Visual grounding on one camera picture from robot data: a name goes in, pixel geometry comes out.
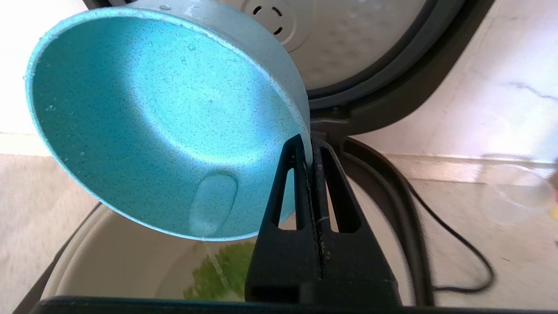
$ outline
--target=green vegetable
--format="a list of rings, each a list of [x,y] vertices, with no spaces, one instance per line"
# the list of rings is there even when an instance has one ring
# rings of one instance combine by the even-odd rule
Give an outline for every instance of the green vegetable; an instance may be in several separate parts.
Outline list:
[[[243,242],[221,248],[213,261],[206,256],[201,266],[193,271],[194,285],[183,291],[184,299],[231,301],[229,299],[236,296],[244,300],[244,281],[253,251],[254,243]]]

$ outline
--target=blue speckled bowl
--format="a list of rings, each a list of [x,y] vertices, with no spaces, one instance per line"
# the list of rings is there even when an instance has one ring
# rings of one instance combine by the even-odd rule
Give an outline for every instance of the blue speckled bowl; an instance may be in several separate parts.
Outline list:
[[[160,4],[96,9],[51,29],[26,75],[36,127],[124,216],[190,239],[251,237],[283,143],[302,134],[312,161],[304,85],[248,16],[211,1]]]

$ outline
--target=black rim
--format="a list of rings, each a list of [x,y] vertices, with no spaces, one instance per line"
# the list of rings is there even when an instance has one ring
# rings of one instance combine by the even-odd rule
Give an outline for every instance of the black rim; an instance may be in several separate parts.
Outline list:
[[[401,184],[401,174],[384,156],[355,139],[349,138],[336,148],[347,176],[374,200],[397,235],[411,274],[416,306],[434,306],[422,227],[415,203]]]
[[[364,81],[343,91],[310,100],[310,109],[329,108],[345,105],[350,101],[374,94],[382,87],[409,70],[440,38],[455,18],[464,0],[443,0],[435,2],[431,11],[422,16],[424,22],[409,39],[409,43],[393,56],[393,60],[373,75],[362,77]]]
[[[311,110],[311,129],[329,137],[344,137],[381,129],[408,116],[444,80],[492,3],[466,1],[447,30],[409,70],[377,92],[346,106]]]
[[[337,93],[343,92],[347,89],[353,88],[358,84],[361,84],[376,75],[388,64],[393,62],[395,58],[409,45],[411,40],[415,38],[417,33],[421,30],[422,26],[426,23],[429,16],[432,14],[434,7],[436,6],[437,0],[428,0],[425,2],[421,11],[411,24],[407,31],[401,36],[401,38],[391,47],[380,59],[374,62],[369,67],[363,69],[360,73],[345,79],[341,82],[334,83],[327,87],[321,87],[316,89],[307,90],[308,98],[310,100],[319,99],[322,97],[327,97],[335,95]]]

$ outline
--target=white wall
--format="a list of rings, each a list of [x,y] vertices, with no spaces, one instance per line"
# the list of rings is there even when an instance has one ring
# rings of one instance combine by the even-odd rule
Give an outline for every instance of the white wall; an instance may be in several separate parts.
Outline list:
[[[558,1],[494,4],[416,112],[356,138],[388,154],[558,158]]]
[[[48,154],[27,109],[23,76],[39,38],[59,21],[85,10],[81,0],[4,4],[0,13],[0,153]]]

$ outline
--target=clear plastic cup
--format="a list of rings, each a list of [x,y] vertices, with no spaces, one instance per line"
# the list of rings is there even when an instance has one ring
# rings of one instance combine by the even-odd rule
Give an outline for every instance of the clear plastic cup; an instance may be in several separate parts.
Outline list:
[[[485,169],[482,207],[494,222],[512,224],[553,209],[554,189],[534,171],[517,165]]]

